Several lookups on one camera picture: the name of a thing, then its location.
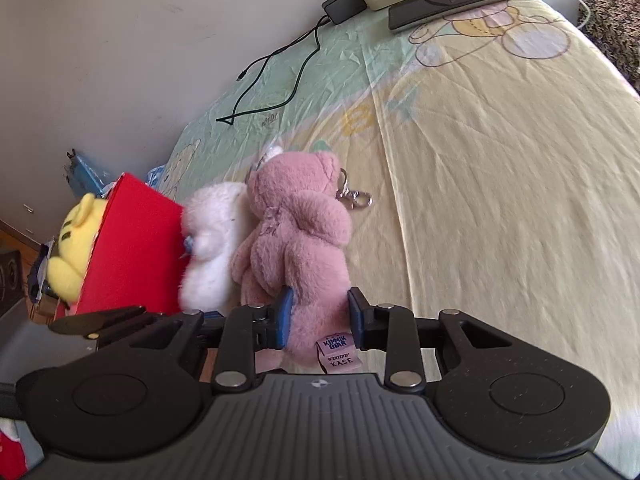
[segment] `pink fur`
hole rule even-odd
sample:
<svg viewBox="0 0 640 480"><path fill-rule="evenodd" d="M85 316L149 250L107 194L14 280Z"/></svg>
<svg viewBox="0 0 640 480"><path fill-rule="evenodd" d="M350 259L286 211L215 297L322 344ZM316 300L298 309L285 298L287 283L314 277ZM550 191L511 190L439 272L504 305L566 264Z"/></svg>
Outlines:
<svg viewBox="0 0 640 480"><path fill-rule="evenodd" d="M265 304L284 285L293 288L286 352L302 365L316 362L318 339L348 329L351 282L342 246L351 218L335 199L339 172L328 152L287 152L265 163L247 188L260 224L232 260L243 304Z"/></svg>

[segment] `baseboard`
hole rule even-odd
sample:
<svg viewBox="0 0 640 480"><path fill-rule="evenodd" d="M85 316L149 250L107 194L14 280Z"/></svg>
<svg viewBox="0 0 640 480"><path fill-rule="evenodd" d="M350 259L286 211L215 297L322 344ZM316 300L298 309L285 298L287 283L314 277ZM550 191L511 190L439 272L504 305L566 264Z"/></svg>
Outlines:
<svg viewBox="0 0 640 480"><path fill-rule="evenodd" d="M16 240L22 242L27 247L30 247L35 251L40 250L40 244L36 240L34 240L33 238L29 238L25 234L22 234L20 231L18 231L18 229L11 227L9 224L3 222L2 220L0 220L0 231L4 231L8 235L14 237Z"/></svg>

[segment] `brown patterned cushion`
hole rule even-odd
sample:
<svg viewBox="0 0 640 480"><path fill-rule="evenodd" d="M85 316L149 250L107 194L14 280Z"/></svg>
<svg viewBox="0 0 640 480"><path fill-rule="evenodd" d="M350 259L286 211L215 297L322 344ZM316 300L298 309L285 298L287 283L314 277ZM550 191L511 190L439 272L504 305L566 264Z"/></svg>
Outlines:
<svg viewBox="0 0 640 480"><path fill-rule="evenodd" d="M640 90L640 0L584 2L591 7L593 16L582 31Z"/></svg>

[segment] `keychain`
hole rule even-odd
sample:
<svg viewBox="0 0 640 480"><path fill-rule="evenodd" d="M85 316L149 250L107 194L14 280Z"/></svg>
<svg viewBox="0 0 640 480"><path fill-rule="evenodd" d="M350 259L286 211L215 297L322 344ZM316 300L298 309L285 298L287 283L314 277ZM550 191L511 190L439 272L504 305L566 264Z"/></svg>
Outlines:
<svg viewBox="0 0 640 480"><path fill-rule="evenodd" d="M349 189L347 172L343 168L340 168L340 173L344 175L344 183L342 184L342 189L339 189L335 193L335 197L338 200L343 201L348 209L364 209L373 204L371 193Z"/></svg>

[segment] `black cable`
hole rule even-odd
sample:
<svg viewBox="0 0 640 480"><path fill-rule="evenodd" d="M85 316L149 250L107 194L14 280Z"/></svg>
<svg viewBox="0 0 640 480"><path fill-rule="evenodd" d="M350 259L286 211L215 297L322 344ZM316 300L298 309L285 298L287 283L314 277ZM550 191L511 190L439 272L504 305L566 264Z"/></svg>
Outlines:
<svg viewBox="0 0 640 480"><path fill-rule="evenodd" d="M309 60L315 56L315 54L317 54L320 51L320 40L318 39L318 29L320 27L324 27L327 23L329 23L331 20L329 19L329 17L325 14L322 18L320 18L318 20L318 22L316 23L316 26L314 28L312 28L310 31L306 32L305 34L303 34L302 36L298 37L297 39L293 40L291 43L289 43L286 46L281 46L280 48L274 50L273 52L271 52L268 56L263 56L261 58L256 59L254 62L252 62L247 68L245 68L240 75L238 76L238 80L241 80L247 73L247 71L257 62L264 60L264 63L262 64L262 67L260 68L260 72L258 72L258 75L255 77L254 81L246 88L246 90L244 92L242 92L242 95L238 98L238 100L236 101L236 104L234 105L234 110L231 113L231 115L226 116L226 117L220 117L216 119L217 123L226 123L229 125L233 125L234 124L234 120L236 117L240 117L243 115L251 115L251 114L259 114L261 112L269 112L270 110L275 110L276 108L282 108L283 106L286 106L287 104L289 104L289 102L293 99L294 95L296 94L296 91L298 90L298 85L300 83L300 78L302 78L302 72L305 69L306 64L309 62ZM303 41L305 38L307 38L309 35L314 34L314 37L316 39L316 49L309 54L306 59L304 60L304 62L302 63L302 66L300 67L300 72L298 72L298 78L296 79L296 84L293 87L293 91L291 92L291 95L286 99L286 101L281 102L278 105L273 105L273 106L269 106L269 107L265 107L265 108L258 108L256 110L247 110L245 112L238 112L236 113L236 110L238 109L238 105L240 104L240 101L242 100L242 98L247 94L247 92L249 90L251 90L251 88L253 88L255 86L255 84L258 82L258 80L260 79L260 77L262 76L262 73L264 72L264 69L267 66L267 63L269 62L269 60L273 57L273 56L277 56L278 54L284 52L285 50L287 50L290 46L293 46L295 44L300 43L300 41Z"/></svg>

